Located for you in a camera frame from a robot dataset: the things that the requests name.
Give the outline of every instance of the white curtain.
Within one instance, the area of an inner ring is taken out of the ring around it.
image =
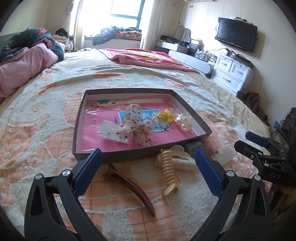
[[[75,18],[75,26],[74,26],[74,51],[78,51],[80,49],[83,49],[84,46],[84,34],[83,34],[83,0],[75,0],[79,1],[78,7],[76,10],[75,3],[73,7],[72,14],[75,14],[76,12],[76,18]]]
[[[141,49],[154,50],[163,19],[164,0],[146,0],[141,19]]]

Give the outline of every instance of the window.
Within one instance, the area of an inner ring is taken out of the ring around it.
[[[74,2],[73,13],[78,2]],[[84,35],[96,35],[109,26],[139,28],[144,3],[145,0],[84,0],[81,13]],[[75,18],[72,14],[70,34],[74,33]]]

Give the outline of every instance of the window frame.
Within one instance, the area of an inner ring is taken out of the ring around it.
[[[144,8],[144,4],[145,4],[145,0],[141,0],[140,9],[139,9],[139,12],[138,12],[138,16],[137,17],[135,17],[135,16],[129,16],[129,15],[113,14],[113,13],[111,13],[112,7],[113,7],[113,3],[114,3],[114,0],[112,2],[112,6],[111,6],[111,10],[110,10],[110,16],[111,17],[117,17],[117,18],[135,19],[135,20],[137,20],[137,26],[136,26],[136,28],[139,29],[139,27],[140,27],[140,21],[141,21],[142,13],[143,13],[143,8]]]

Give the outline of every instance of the drawer handle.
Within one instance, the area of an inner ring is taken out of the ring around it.
[[[225,79],[227,82],[231,83],[231,80],[225,78],[224,76],[223,76],[223,79]]]

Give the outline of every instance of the white chest of drawers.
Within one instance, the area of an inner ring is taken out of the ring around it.
[[[211,80],[231,94],[239,90],[247,90],[254,72],[250,67],[226,55],[220,55],[215,64]]]

